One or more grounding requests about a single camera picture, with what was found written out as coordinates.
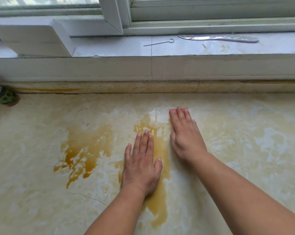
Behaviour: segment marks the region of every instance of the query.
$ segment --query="green can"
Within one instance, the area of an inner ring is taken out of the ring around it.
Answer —
[[[11,90],[7,89],[0,85],[0,103],[7,106],[14,106],[19,101],[19,97],[12,92]]]

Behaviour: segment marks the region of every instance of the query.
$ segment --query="metal pin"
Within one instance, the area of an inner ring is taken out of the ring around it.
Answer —
[[[174,39],[170,39],[170,40],[172,40],[172,41],[165,41],[165,42],[160,42],[160,43],[173,43],[173,42],[175,42]],[[143,45],[143,46],[150,46],[150,45],[155,45],[155,44],[160,44],[160,43],[152,43],[152,44],[147,44],[147,45]]]

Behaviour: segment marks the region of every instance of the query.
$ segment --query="knife handle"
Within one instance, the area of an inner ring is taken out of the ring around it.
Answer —
[[[258,38],[255,37],[244,37],[244,36],[219,36],[218,39],[235,41],[235,42],[245,42],[245,43],[257,43],[259,41]]]

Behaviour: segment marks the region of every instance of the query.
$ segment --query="forearm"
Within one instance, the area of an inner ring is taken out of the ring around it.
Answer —
[[[294,213],[212,154],[192,165],[234,235],[295,234]]]
[[[144,195],[140,191],[124,187],[84,235],[133,234],[143,201]]]

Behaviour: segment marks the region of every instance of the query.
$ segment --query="table knife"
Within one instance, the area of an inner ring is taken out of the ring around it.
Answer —
[[[255,37],[245,37],[245,36],[201,36],[201,35],[178,35],[182,39],[189,40],[227,40],[235,42],[244,42],[244,43],[257,43],[258,38]]]

